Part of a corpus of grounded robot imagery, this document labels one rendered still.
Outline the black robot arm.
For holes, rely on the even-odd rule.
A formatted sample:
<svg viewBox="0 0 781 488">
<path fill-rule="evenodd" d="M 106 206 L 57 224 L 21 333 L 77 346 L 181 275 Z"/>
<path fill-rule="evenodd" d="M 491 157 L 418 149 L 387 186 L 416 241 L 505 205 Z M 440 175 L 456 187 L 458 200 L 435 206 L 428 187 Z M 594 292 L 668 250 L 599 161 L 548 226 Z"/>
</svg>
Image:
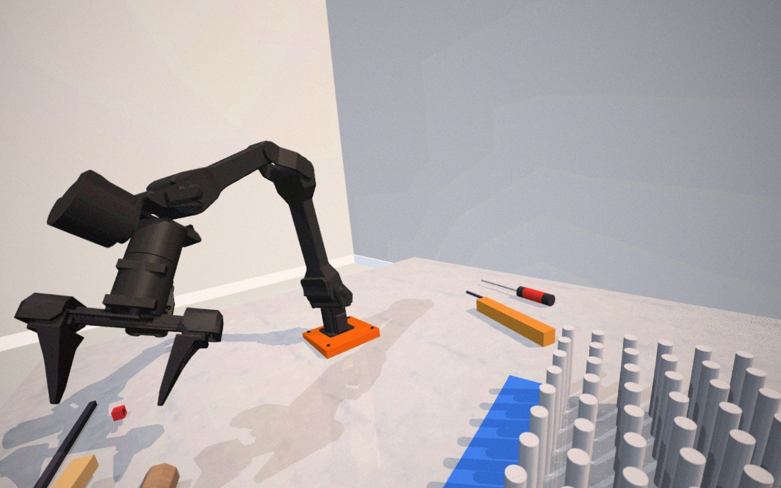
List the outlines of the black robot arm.
<svg viewBox="0 0 781 488">
<path fill-rule="evenodd" d="M 226 186 L 256 170 L 272 180 L 290 207 L 306 262 L 300 284 L 312 308 L 321 308 L 323 327 L 319 331 L 333 338 L 355 329 L 345 313 L 353 294 L 328 262 L 323 247 L 313 204 L 314 166 L 299 152 L 272 141 L 254 143 L 207 167 L 154 180 L 138 195 L 87 170 L 56 200 L 47 225 L 106 248 L 129 240 L 125 254 L 154 254 L 177 266 L 182 248 L 201 242 L 201 236 L 192 224 L 184 226 L 175 219 L 203 213 Z"/>
</svg>

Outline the orange rectangular bar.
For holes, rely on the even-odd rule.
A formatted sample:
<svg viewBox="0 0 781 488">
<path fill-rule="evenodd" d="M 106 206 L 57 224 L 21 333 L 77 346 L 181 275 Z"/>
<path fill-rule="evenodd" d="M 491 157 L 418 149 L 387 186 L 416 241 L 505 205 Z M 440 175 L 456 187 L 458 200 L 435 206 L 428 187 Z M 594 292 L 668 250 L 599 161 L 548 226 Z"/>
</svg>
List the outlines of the orange rectangular bar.
<svg viewBox="0 0 781 488">
<path fill-rule="evenodd" d="M 554 327 L 549 327 L 549 325 L 487 297 L 476 299 L 475 305 L 477 305 L 478 312 L 484 313 L 490 319 L 495 319 L 497 323 L 506 325 L 512 331 L 517 331 L 518 334 L 534 341 L 537 345 L 545 347 L 555 343 Z"/>
</svg>

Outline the red and black screwdriver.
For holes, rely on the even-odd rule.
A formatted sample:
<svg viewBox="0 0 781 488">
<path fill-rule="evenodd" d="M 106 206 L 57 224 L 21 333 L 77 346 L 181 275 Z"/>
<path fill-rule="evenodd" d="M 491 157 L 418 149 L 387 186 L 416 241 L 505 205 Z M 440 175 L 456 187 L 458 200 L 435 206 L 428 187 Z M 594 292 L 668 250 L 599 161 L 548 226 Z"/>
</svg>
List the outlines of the red and black screwdriver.
<svg viewBox="0 0 781 488">
<path fill-rule="evenodd" d="M 517 292 L 517 296 L 523 297 L 528 300 L 532 300 L 533 302 L 538 302 L 541 304 L 546 304 L 548 306 L 552 306 L 555 303 L 555 296 L 551 296 L 549 293 L 545 293 L 544 291 L 537 291 L 530 288 L 524 288 L 520 285 L 517 289 L 513 289 L 511 287 L 507 287 L 507 285 L 501 285 L 497 284 L 496 282 L 481 280 L 484 282 L 489 282 L 493 285 L 499 285 L 500 287 L 510 289 Z"/>
</svg>

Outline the blue flat strip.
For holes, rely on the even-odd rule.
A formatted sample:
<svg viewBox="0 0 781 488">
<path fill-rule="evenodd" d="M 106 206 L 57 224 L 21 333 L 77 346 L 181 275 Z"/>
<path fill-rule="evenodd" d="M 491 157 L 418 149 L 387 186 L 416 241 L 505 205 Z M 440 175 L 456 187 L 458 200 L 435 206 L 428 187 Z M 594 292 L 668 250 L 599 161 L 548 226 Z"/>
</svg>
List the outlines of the blue flat strip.
<svg viewBox="0 0 781 488">
<path fill-rule="evenodd" d="M 519 435 L 529 432 L 540 385 L 509 375 L 443 488 L 504 488 L 507 466 L 519 465 Z"/>
</svg>

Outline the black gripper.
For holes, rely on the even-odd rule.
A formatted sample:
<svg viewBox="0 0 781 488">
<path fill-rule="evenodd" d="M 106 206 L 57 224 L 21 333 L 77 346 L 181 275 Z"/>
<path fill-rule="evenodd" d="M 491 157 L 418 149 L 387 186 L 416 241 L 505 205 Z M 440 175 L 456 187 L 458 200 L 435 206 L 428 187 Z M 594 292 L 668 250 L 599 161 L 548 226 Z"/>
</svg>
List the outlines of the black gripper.
<svg viewBox="0 0 781 488">
<path fill-rule="evenodd" d="M 186 308 L 184 316 L 165 314 L 176 275 L 176 264 L 148 253 L 129 253 L 117 260 L 117 278 L 105 309 L 86 308 L 73 296 L 32 293 L 24 299 L 14 319 L 37 333 L 45 363 L 50 404 L 59 404 L 67 387 L 75 350 L 84 337 L 75 333 L 85 325 L 149 331 L 181 331 L 176 334 L 158 396 L 163 407 L 185 365 L 208 342 L 221 342 L 224 327 L 220 310 Z M 126 321 L 121 321 L 126 319 Z M 153 323 L 140 319 L 154 319 Z"/>
</svg>

